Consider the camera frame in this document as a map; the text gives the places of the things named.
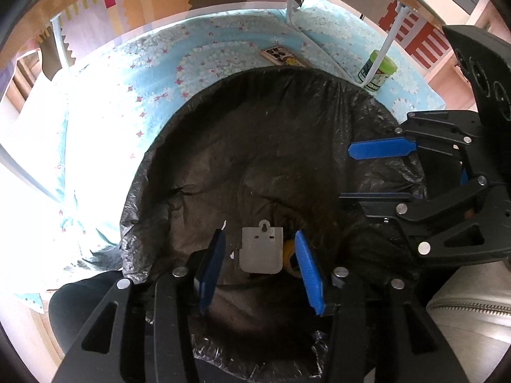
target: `silver screw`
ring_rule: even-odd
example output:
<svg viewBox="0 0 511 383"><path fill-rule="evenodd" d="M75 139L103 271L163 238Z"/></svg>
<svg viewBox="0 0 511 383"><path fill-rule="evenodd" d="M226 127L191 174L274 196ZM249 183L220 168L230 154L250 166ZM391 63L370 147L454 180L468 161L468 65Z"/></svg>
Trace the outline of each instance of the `silver screw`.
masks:
<svg viewBox="0 0 511 383"><path fill-rule="evenodd" d="M175 267L172 271L172 275L174 275L176 278L182 278L183 276L186 276L188 273L187 267Z"/></svg>
<svg viewBox="0 0 511 383"><path fill-rule="evenodd" d="M337 267L334 269L334 275L338 278L345 278L348 274L349 271L345 267Z"/></svg>
<svg viewBox="0 0 511 383"><path fill-rule="evenodd" d="M431 251L431 245L428 242L421 242L418 244L417 250L421 255L427 255Z"/></svg>
<svg viewBox="0 0 511 383"><path fill-rule="evenodd" d="M117 281L117 288L119 289L129 288L130 285L131 281L128 278L119 279L119 281Z"/></svg>
<svg viewBox="0 0 511 383"><path fill-rule="evenodd" d="M399 203L397 206L395 206L395 210L398 214L405 214L408 211L408 206L404 203Z"/></svg>
<svg viewBox="0 0 511 383"><path fill-rule="evenodd" d="M405 282L402 279L394 278L390 281L390 285L392 285L394 289L403 289L405 287Z"/></svg>

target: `container with green lid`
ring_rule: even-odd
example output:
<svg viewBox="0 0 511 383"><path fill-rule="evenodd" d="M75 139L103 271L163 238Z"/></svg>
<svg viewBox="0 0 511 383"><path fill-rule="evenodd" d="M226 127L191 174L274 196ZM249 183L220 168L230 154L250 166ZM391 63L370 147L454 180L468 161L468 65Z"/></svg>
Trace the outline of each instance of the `container with green lid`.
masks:
<svg viewBox="0 0 511 383"><path fill-rule="evenodd" d="M364 82L364 79L369 73L369 70L374 61L376 60L378 53L379 50L373 50L371 56L369 56L369 60L365 63L364 67L360 70L360 72L358 72L358 79L360 80L360 82ZM367 89L370 89L371 91L377 91L385 83L387 78L390 75L392 75L396 70L398 70L398 67L395 65L392 59L390 57L385 56L375 75L365 87Z"/></svg>

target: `metal zipper teeth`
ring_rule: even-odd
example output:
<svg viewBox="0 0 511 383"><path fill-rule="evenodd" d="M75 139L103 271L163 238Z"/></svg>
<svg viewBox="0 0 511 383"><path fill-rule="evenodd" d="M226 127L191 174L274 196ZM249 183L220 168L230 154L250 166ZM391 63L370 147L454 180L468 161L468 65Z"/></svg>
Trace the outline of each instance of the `metal zipper teeth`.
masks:
<svg viewBox="0 0 511 383"><path fill-rule="evenodd" d="M439 302L428 306L427 309L428 311L433 309L452 309L455 311L491 314L499 317L511 317L511 307L509 306L481 304L477 302Z"/></svg>

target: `roll of yellow tape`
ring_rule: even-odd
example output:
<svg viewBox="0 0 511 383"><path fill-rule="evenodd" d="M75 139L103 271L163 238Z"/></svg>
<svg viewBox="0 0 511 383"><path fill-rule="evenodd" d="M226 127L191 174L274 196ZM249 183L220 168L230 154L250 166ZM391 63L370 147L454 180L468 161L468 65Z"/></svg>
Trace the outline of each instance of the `roll of yellow tape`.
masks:
<svg viewBox="0 0 511 383"><path fill-rule="evenodd" d="M294 253L294 240L286 240L282 251L283 265L286 272L295 278L301 278L300 267Z"/></svg>

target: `black plastic bag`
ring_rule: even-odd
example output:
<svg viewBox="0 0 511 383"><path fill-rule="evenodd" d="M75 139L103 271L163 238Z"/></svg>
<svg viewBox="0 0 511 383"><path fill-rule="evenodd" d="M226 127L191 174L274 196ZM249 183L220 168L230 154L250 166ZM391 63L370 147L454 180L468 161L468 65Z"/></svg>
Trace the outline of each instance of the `black plastic bag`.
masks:
<svg viewBox="0 0 511 383"><path fill-rule="evenodd" d="M339 208L341 192L425 197L415 155L354 161L352 141L393 134L368 93L316 69L271 67L203 90L144 156L121 220L124 274L135 282L186 263L226 222L226 257L208 314L190 318L195 356L252 381L319 376L328 322L303 284L239 269L242 227L267 219L284 240L302 229L325 272L343 265L373 285L413 267L390 226Z"/></svg>

